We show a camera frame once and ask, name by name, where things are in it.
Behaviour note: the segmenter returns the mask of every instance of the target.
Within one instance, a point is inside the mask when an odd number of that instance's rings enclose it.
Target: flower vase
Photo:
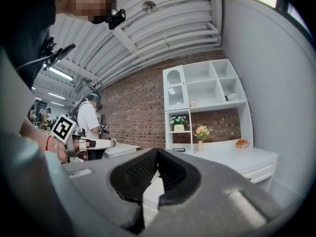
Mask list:
[[[204,144],[203,144],[203,141],[201,141],[201,140],[198,141],[197,150],[198,150],[198,151],[204,151]]]
[[[175,132],[183,132],[184,131],[184,125],[182,125],[182,124],[175,124],[173,130]]]

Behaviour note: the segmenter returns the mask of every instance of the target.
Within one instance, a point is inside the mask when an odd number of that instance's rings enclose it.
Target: white wall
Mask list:
[[[316,169],[316,58],[285,18],[253,0],[224,0],[222,46],[245,88],[255,147],[279,154],[269,192],[301,199]]]
[[[63,108],[62,106],[58,106],[58,105],[54,105],[51,103],[47,103],[47,107],[46,108],[50,108],[51,109],[51,114],[49,114],[49,118],[48,120],[52,120],[55,119],[56,116],[59,116],[61,114],[65,114],[70,112],[69,109]]]

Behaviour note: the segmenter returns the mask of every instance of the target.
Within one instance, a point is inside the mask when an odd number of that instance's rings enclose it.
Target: white t-shirt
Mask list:
[[[90,130],[100,126],[96,114],[96,110],[87,101],[81,104],[81,107],[78,111],[77,121],[78,126],[85,130],[85,135],[88,138],[98,139],[96,134],[93,134]]]

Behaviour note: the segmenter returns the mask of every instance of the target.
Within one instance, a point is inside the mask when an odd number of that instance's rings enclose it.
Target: ceiling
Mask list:
[[[76,48],[54,68],[74,80],[41,70],[34,94],[71,107],[82,95],[76,93],[80,82],[101,89],[150,64],[220,45],[221,0],[151,0],[157,10],[150,14],[142,11],[145,1],[118,0],[126,21],[112,31],[105,23],[93,25],[57,15],[50,32],[57,41],[55,49],[72,43]]]

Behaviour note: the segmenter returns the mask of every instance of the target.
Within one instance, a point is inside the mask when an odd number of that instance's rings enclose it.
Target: cabinet door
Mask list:
[[[182,66],[163,71],[164,110],[189,108],[189,97]]]

